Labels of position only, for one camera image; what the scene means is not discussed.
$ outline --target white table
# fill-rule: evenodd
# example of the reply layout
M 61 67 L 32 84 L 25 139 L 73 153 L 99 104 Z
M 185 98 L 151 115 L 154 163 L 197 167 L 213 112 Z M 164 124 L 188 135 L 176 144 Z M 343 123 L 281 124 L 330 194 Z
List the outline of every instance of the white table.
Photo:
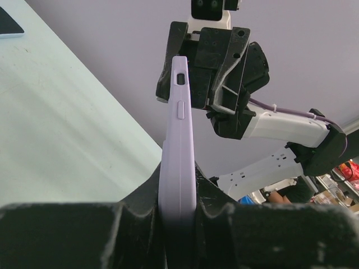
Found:
M 23 0 L 0 0 L 25 30 L 0 39 L 0 206 L 118 201 L 161 149 Z

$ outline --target person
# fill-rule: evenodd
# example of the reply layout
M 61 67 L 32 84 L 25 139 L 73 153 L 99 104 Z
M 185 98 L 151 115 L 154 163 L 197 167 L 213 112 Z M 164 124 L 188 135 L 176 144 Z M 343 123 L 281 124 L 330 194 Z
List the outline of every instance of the person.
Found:
M 269 203 L 309 203 L 315 194 L 302 177 L 298 177 L 296 185 L 271 192 L 267 198 Z

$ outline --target gray wall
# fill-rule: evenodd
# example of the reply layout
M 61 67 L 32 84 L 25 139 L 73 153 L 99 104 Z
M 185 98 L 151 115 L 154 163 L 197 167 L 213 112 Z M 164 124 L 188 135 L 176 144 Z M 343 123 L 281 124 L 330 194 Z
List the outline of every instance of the gray wall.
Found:
M 162 144 L 166 105 L 155 100 L 171 21 L 190 0 L 27 0 L 145 130 Z M 359 115 L 359 1 L 243 0 L 232 26 L 249 27 L 271 81 L 255 97 L 299 110 L 320 109 L 343 124 Z M 238 170 L 282 142 L 217 137 L 194 112 L 196 160 L 205 174 Z

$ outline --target red bag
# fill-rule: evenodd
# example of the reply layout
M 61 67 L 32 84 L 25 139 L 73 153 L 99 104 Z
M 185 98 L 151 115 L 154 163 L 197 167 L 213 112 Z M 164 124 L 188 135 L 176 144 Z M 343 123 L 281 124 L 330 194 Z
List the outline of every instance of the red bag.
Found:
M 348 161 L 348 162 L 351 165 L 351 169 L 347 167 L 345 164 L 340 164 L 339 166 L 340 172 L 349 182 L 359 180 L 359 165 L 354 163 L 353 161 Z

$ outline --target black camera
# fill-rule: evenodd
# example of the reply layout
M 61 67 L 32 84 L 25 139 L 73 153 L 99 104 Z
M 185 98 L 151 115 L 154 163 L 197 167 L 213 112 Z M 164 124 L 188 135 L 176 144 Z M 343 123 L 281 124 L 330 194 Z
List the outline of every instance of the black camera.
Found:
M 220 21 L 223 10 L 236 11 L 240 0 L 192 0 L 191 14 L 197 20 Z

